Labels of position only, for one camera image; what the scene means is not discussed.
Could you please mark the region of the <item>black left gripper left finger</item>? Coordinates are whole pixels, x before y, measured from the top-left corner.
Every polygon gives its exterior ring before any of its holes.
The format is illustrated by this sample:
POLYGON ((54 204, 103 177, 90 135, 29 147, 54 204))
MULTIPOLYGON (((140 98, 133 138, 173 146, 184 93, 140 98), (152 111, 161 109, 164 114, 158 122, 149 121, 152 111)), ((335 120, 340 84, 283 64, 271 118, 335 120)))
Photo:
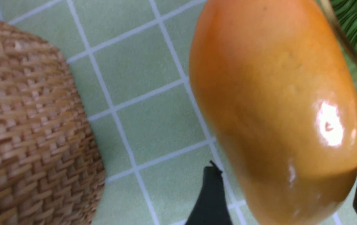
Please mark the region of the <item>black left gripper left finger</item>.
POLYGON ((210 161, 204 167, 203 182, 186 225, 232 225, 225 198, 222 171, 210 161))

